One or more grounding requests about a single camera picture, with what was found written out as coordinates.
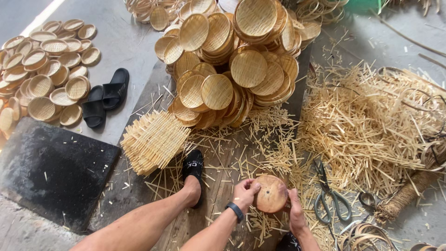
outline foot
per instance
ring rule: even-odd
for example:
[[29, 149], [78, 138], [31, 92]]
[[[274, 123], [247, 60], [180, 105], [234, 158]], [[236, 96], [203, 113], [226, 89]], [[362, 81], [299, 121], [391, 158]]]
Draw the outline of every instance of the foot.
[[203, 156], [200, 150], [193, 150], [189, 153], [186, 159], [183, 162], [183, 181], [184, 188], [188, 189], [191, 194], [191, 198], [194, 198], [196, 192], [199, 192], [198, 200], [191, 200], [191, 207], [193, 209], [199, 208], [203, 203], [202, 199], [202, 175], [203, 172]]

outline black slipper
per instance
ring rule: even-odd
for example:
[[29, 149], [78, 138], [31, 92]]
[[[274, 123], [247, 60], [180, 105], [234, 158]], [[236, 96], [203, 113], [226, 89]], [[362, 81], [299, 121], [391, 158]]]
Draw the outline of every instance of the black slipper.
[[183, 182], [189, 176], [193, 175], [200, 182], [201, 195], [198, 199], [197, 204], [192, 207], [192, 209], [197, 209], [203, 204], [203, 180], [201, 174], [203, 172], [203, 156], [200, 150], [192, 150], [183, 161], [183, 169], [181, 170], [183, 175]]
[[105, 122], [105, 110], [102, 106], [103, 88], [96, 85], [88, 94], [88, 99], [82, 103], [82, 117], [90, 128], [95, 128]]
[[113, 110], [122, 104], [128, 89], [130, 75], [124, 68], [119, 68], [113, 74], [109, 84], [104, 84], [104, 97], [102, 99], [105, 110]]

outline concrete floor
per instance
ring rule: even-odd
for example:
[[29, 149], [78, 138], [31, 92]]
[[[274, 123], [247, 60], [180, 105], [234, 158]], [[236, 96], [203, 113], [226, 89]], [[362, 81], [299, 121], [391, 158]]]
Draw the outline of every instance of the concrete floor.
[[[20, 34], [32, 22], [34, 16], [38, 15], [50, 2], [50, 0], [0, 0], [2, 6], [0, 41], [6, 41]], [[418, 5], [410, 4], [404, 8], [395, 8], [394, 11], [385, 11], [382, 17], [411, 38], [437, 50], [446, 51], [446, 45], [443, 42], [446, 37], [446, 16], [443, 12], [445, 10], [446, 6], [443, 5], [440, 14], [435, 14], [432, 9], [427, 17], [423, 17]], [[98, 65], [88, 68], [91, 84], [94, 86], [107, 83], [115, 69], [124, 67], [130, 72], [130, 87], [122, 108], [107, 113], [104, 128], [91, 130], [85, 122], [82, 122], [70, 130], [77, 131], [82, 127], [83, 135], [117, 144], [124, 125], [157, 61], [153, 47], [161, 35], [158, 32], [149, 31], [144, 36], [149, 25], [132, 22], [122, 0], [65, 0], [49, 17], [49, 20], [66, 21], [72, 18], [83, 19], [86, 23], [94, 24], [98, 29], [93, 44], [101, 50], [102, 59]], [[445, 58], [406, 41], [379, 23], [369, 13], [349, 13], [340, 23], [326, 25], [323, 28], [330, 36], [338, 40], [344, 35], [344, 29], [349, 30], [345, 38], [350, 37], [350, 40], [342, 41], [339, 45], [369, 63], [376, 59], [375, 67], [408, 68], [411, 66], [415, 69], [419, 67], [428, 72], [440, 85], [446, 79], [445, 69], [420, 58], [417, 54], [423, 53], [446, 63]], [[313, 46], [312, 61], [327, 66], [328, 55], [322, 56], [324, 52], [321, 48], [324, 45], [326, 48], [332, 46], [328, 36], [321, 33]], [[355, 56], [341, 47], [336, 47], [336, 50], [339, 50], [339, 55], [342, 55], [343, 65], [348, 66], [350, 62], [359, 62]], [[434, 192], [437, 194], [438, 201], [435, 200]], [[444, 210], [446, 202], [435, 189], [427, 191], [425, 197], [426, 200], [423, 203], [433, 203], [433, 206], [409, 207], [395, 223], [388, 225], [394, 227], [394, 230], [389, 230], [391, 237], [411, 240], [400, 245], [402, 247], [408, 248], [418, 241], [430, 242], [433, 245], [446, 242], [444, 240], [446, 230], [440, 225], [441, 222], [446, 222]], [[3, 197], [0, 197], [0, 212], [4, 215], [0, 219], [0, 226], [3, 229], [0, 231], [0, 251], [67, 250], [82, 238], [26, 209], [20, 209]], [[430, 230], [427, 230], [426, 223], [430, 224]]]

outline black wristwatch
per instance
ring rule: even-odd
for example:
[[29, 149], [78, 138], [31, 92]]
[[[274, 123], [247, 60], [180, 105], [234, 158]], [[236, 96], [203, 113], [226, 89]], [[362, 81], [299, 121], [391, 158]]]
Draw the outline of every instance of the black wristwatch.
[[240, 208], [239, 208], [236, 204], [234, 204], [234, 203], [232, 203], [232, 202], [229, 202], [229, 203], [224, 207], [225, 210], [226, 210], [228, 207], [231, 208], [232, 210], [234, 210], [234, 213], [237, 215], [237, 223], [242, 222], [242, 220], [243, 220], [243, 218], [244, 218], [244, 215], [243, 215], [242, 210], [240, 210]]

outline round bamboo tray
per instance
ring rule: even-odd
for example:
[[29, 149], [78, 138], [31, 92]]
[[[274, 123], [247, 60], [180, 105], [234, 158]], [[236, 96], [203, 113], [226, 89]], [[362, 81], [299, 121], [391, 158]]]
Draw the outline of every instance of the round bamboo tray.
[[101, 58], [101, 52], [98, 48], [92, 47], [87, 49], [84, 53], [82, 53], [81, 61], [83, 64], [89, 65], [94, 64], [99, 61]]
[[201, 119], [195, 126], [200, 129], [207, 129], [214, 123], [215, 116], [216, 116], [215, 110], [209, 110], [205, 113], [202, 113]]
[[31, 79], [28, 89], [33, 97], [45, 97], [54, 90], [54, 85], [48, 76], [37, 75]]
[[283, 83], [283, 70], [278, 63], [267, 61], [268, 69], [265, 79], [259, 85], [251, 87], [250, 92], [256, 95], [270, 95], [277, 91]]
[[235, 21], [240, 31], [253, 37], [267, 35], [273, 29], [276, 19], [276, 6], [271, 0], [243, 0], [235, 12]]
[[50, 39], [56, 39], [57, 35], [49, 31], [36, 31], [29, 35], [33, 40], [43, 42]]
[[183, 73], [192, 70], [195, 65], [200, 63], [200, 58], [193, 52], [185, 52], [175, 64], [174, 74], [179, 78]]
[[9, 132], [14, 128], [14, 110], [10, 107], [6, 107], [0, 113], [0, 130]]
[[68, 80], [69, 73], [70, 70], [68, 70], [68, 67], [60, 67], [60, 70], [58, 70], [54, 75], [51, 76], [51, 81], [53, 82], [54, 86], [60, 87], [64, 85]]
[[81, 62], [81, 55], [76, 52], [65, 53], [64, 55], [60, 56], [59, 62], [62, 63], [63, 66], [71, 69]]
[[34, 50], [22, 59], [22, 64], [24, 66], [32, 66], [44, 60], [45, 58], [46, 53], [43, 50]]
[[6, 43], [2, 47], [6, 50], [14, 49], [21, 42], [23, 42], [24, 39], [25, 39], [24, 36], [13, 37], [13, 38], [9, 39], [8, 41], [6, 41]]
[[183, 52], [184, 50], [180, 45], [179, 39], [178, 38], [172, 39], [172, 41], [170, 41], [170, 43], [167, 45], [164, 51], [163, 55], [164, 63], [170, 65], [177, 62], [180, 59], [181, 55], [183, 55]]
[[201, 85], [201, 98], [212, 110], [226, 108], [232, 100], [233, 93], [231, 81], [222, 74], [208, 76]]
[[192, 14], [181, 26], [179, 41], [185, 51], [199, 49], [207, 38], [209, 22], [202, 14]]
[[231, 64], [232, 78], [238, 85], [245, 88], [259, 85], [265, 79], [266, 70], [265, 58], [253, 50], [240, 52]]
[[6, 61], [6, 63], [3, 65], [3, 68], [5, 70], [12, 69], [15, 66], [19, 65], [22, 62], [22, 59], [23, 59], [22, 53], [15, 53]]
[[52, 75], [56, 74], [56, 72], [58, 72], [61, 67], [62, 63], [60, 63], [59, 61], [50, 60], [44, 67], [37, 71], [37, 74], [51, 77]]
[[87, 76], [87, 74], [88, 70], [85, 66], [78, 66], [76, 68], [71, 69], [70, 75], [68, 75], [68, 80], [71, 80], [79, 76]]
[[88, 39], [84, 39], [81, 40], [81, 48], [79, 49], [79, 53], [82, 53], [84, 51], [86, 51], [88, 48], [91, 48], [93, 46], [93, 44], [91, 43], [91, 40]]
[[96, 33], [96, 26], [94, 25], [84, 25], [78, 31], [78, 37], [80, 39], [91, 39]]
[[28, 104], [28, 114], [35, 120], [47, 121], [56, 113], [56, 105], [47, 97], [37, 97]]
[[75, 38], [76, 37], [76, 32], [75, 31], [67, 31], [64, 33], [60, 33], [59, 35], [57, 35], [58, 39], [69, 39], [69, 38]]
[[197, 108], [203, 104], [201, 99], [200, 89], [201, 84], [204, 81], [204, 77], [201, 75], [195, 75], [184, 81], [181, 86], [179, 96], [183, 105], [187, 108]]
[[206, 62], [198, 63], [192, 69], [199, 71], [204, 77], [217, 74], [215, 68]]
[[68, 48], [67, 42], [61, 39], [49, 39], [40, 44], [40, 48], [49, 53], [61, 53]]
[[79, 105], [70, 105], [60, 114], [60, 124], [70, 126], [82, 117], [82, 108]]
[[192, 0], [189, 7], [190, 12], [203, 14], [211, 8], [213, 2], [214, 0]]
[[150, 14], [150, 24], [155, 30], [164, 30], [169, 25], [169, 15], [164, 7], [156, 7]]
[[288, 55], [280, 56], [282, 62], [282, 68], [286, 73], [288, 73], [289, 79], [294, 82], [296, 81], [297, 75], [299, 74], [299, 65], [297, 60]]
[[68, 48], [65, 50], [65, 52], [76, 52], [82, 49], [82, 43], [76, 38], [68, 38], [64, 41], [68, 45]]
[[223, 13], [213, 13], [208, 17], [209, 33], [202, 49], [207, 51], [215, 51], [222, 47], [230, 34], [230, 22]]
[[71, 19], [63, 24], [63, 29], [66, 31], [75, 31], [84, 25], [84, 21], [80, 19]]
[[89, 91], [89, 83], [81, 76], [75, 77], [66, 83], [65, 91], [72, 100], [79, 100]]
[[31, 52], [33, 48], [33, 43], [31, 41], [23, 41], [17, 46], [16, 53], [22, 53], [26, 56], [29, 52]]
[[44, 57], [43, 60], [41, 60], [33, 65], [25, 66], [24, 69], [27, 72], [38, 71], [38, 70], [42, 69], [48, 63], [48, 61], [49, 61], [48, 58]]
[[168, 46], [168, 44], [174, 39], [175, 37], [167, 36], [167, 37], [161, 37], [157, 40], [155, 43], [155, 54], [157, 57], [164, 61], [164, 52]]
[[57, 88], [50, 94], [50, 100], [56, 105], [69, 106], [76, 104], [77, 100], [72, 100], [66, 94], [65, 88]]
[[25, 78], [28, 75], [28, 72], [25, 71], [22, 65], [18, 65], [10, 70], [7, 70], [3, 74], [3, 81], [5, 82], [14, 82]]

